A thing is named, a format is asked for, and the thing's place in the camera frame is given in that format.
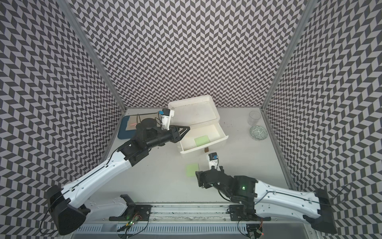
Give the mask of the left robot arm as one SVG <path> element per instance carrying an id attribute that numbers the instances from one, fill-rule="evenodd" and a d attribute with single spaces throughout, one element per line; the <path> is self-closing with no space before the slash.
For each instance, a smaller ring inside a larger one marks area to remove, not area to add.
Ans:
<path id="1" fill-rule="evenodd" d="M 136 125 L 134 136 L 119 146 L 110 158 L 63 187 L 51 186 L 44 197 L 56 232 L 65 236 L 78 229 L 90 213 L 84 203 L 99 188 L 148 156 L 152 148 L 181 141 L 190 129 L 180 125 L 158 126 L 155 119 L 144 119 Z"/>

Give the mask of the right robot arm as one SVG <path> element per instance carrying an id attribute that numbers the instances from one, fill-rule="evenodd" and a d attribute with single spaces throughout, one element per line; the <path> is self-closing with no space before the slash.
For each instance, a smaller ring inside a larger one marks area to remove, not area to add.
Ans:
<path id="1" fill-rule="evenodd" d="M 223 169 L 215 168 L 197 171 L 196 177 L 199 187 L 213 187 L 230 202 L 242 205 L 245 219 L 294 219 L 310 224 L 316 231 L 337 234 L 333 208 L 325 190 L 293 191 L 248 176 L 229 176 Z"/>

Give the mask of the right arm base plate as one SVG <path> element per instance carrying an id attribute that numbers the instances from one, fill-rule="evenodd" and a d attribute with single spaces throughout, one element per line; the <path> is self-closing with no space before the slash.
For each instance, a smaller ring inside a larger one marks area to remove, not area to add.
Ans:
<path id="1" fill-rule="evenodd" d="M 229 205 L 226 210 L 230 216 L 230 220 L 233 222 L 239 221 L 257 221 L 257 222 L 269 222 L 271 217 L 262 218 L 255 214 L 255 210 L 247 210 L 244 205 Z"/>

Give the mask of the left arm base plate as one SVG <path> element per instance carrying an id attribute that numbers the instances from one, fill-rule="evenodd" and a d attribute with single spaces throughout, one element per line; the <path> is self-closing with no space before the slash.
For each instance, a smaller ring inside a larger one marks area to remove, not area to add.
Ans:
<path id="1" fill-rule="evenodd" d="M 128 206 L 121 216 L 111 216 L 108 218 L 111 222 L 127 222 L 131 221 L 134 216 L 138 217 L 139 221 L 148 221 L 151 215 L 152 205 L 135 205 Z"/>

